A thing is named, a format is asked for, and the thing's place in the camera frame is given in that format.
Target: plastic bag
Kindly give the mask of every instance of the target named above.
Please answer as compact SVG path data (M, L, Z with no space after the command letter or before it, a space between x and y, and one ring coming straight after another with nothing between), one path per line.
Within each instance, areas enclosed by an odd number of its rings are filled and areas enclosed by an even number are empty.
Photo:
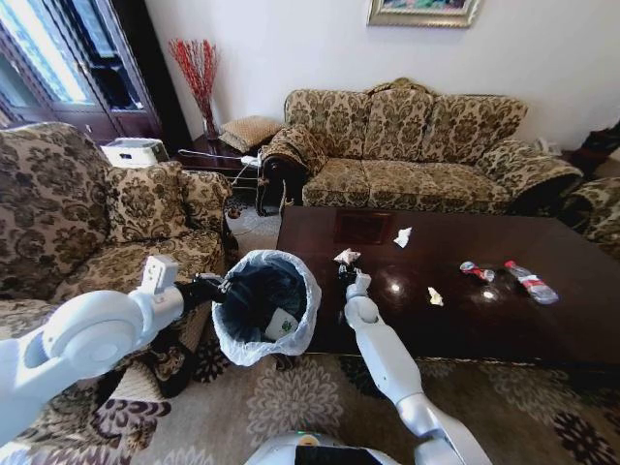
M253 276L257 276L257 270L273 269L276 271L288 270L291 273L292 282L301 282L305 288L305 311L300 317L298 327L295 332L281 337L275 342L251 341L256 334L252 331L243 331L243 323L235 327L234 318L236 317L233 305L227 302L220 304L213 302L213 324L215 332L220 339L222 352L230 361L237 365L249 366L256 363L259 359L270 354L285 354L287 356L299 356L305 352L310 345L310 340L314 334L314 326L317 321L317 311L321 303L321 288L316 279L305 265L295 255L278 250L255 250L247 254L236 264L227 274L226 279L231 282L239 283L243 289L248 288L247 295L251 292L260 293L260 287L252 286ZM241 301L246 300L246 294L235 293ZM288 298L286 301L279 302L281 307L287 304L294 305ZM292 314L291 309L284 308Z

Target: vase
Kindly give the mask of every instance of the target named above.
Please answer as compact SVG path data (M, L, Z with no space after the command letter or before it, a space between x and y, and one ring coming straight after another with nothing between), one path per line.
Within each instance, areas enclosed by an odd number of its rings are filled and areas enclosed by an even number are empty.
M202 115L202 130L204 131L204 136L207 140L217 140L219 137L217 126L215 125L215 121L213 119L213 111L211 110L211 106L208 106Z

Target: white wall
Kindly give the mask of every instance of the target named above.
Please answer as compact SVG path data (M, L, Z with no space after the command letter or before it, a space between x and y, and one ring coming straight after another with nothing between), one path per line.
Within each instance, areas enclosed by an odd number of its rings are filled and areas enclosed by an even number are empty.
M217 44L219 122L282 119L300 87L362 90L409 77L447 93L502 93L530 106L518 136L578 147L620 116L618 0L485 0L470 29L367 27L368 0L146 0L162 46ZM192 135L200 114L176 64Z

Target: crumpled tissue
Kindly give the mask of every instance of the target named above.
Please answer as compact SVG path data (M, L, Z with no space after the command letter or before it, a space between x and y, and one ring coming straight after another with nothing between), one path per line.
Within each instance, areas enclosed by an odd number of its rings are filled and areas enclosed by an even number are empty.
M401 248L405 248L407 242L409 242L409 236L411 235L411 228L407 228L406 230L398 230L398 237L394 239Z
M433 305L439 305L441 307L444 306L444 300L437 291L435 291L433 288L428 288L428 293L430 294L430 303L432 303Z
M361 254L359 252L353 252L351 248L347 250L343 250L338 255L334 257L335 262L339 262L340 264L352 264L355 260L359 258Z

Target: dark wooden table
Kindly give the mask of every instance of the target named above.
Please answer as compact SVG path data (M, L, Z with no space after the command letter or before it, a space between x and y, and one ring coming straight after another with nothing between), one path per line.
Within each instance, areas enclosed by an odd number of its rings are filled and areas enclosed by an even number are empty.
M410 226L401 249L392 240ZM358 354L332 260L347 247L361 252L370 296L414 357L620 363L620 265L555 219L290 206L277 248L304 260L323 290L310 352ZM503 271L510 259L560 300L536 303ZM468 260L495 269L495 282L463 275ZM429 286L443 307L429 303Z
M258 148L254 148L248 153L241 153L221 140L207 140L205 136L200 136L194 140L191 148L179 150L173 160L180 162L185 170L220 172L230 182L236 179L234 189L256 192L259 170L244 166L241 157L256 157L257 152Z

